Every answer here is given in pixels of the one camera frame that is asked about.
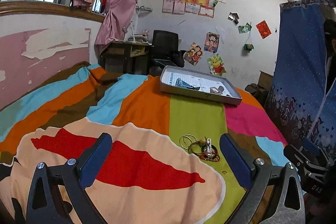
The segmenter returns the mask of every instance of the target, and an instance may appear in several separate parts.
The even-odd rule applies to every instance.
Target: desk
[[[123,60],[123,73],[134,73],[135,61],[134,58],[142,55],[147,55],[149,48],[152,45],[136,42],[121,42],[115,41],[110,43],[106,50],[100,55],[100,66],[105,68],[106,59],[114,58]]]

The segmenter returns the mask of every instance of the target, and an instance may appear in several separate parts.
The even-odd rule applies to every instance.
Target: bed
[[[201,161],[180,147],[192,134],[222,134],[254,157],[284,166],[284,137],[239,90],[239,106],[160,92],[159,77],[109,73],[87,62],[61,71],[0,111],[3,215],[24,221],[37,164],[62,165],[102,132],[112,150],[86,192],[108,223],[225,223],[245,194],[225,158]],[[63,186],[63,200],[70,202]],[[258,223],[272,187],[252,223]],[[80,223],[74,210],[70,216]]]

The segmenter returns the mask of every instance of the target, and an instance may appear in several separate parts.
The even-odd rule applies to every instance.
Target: metal screw
[[[44,162],[40,162],[38,165],[37,165],[37,168],[38,169],[42,169],[44,167]]]
[[[290,168],[290,169],[294,169],[294,165],[291,162],[287,163],[287,167]]]
[[[76,163],[76,159],[68,160],[68,165],[74,165]]]
[[[264,165],[265,164],[265,161],[261,158],[256,159],[255,162],[259,165]]]

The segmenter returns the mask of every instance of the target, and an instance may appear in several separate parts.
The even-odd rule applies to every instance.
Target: cardboard box
[[[266,90],[270,90],[272,86],[273,75],[269,75],[266,72],[260,71],[258,85],[262,86]]]

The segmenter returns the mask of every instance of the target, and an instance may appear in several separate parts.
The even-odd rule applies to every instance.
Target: fabric wardrobe cover
[[[336,85],[326,94],[323,25],[334,6],[331,0],[280,5],[278,57],[265,110],[288,143],[300,148],[308,138],[335,159]]]

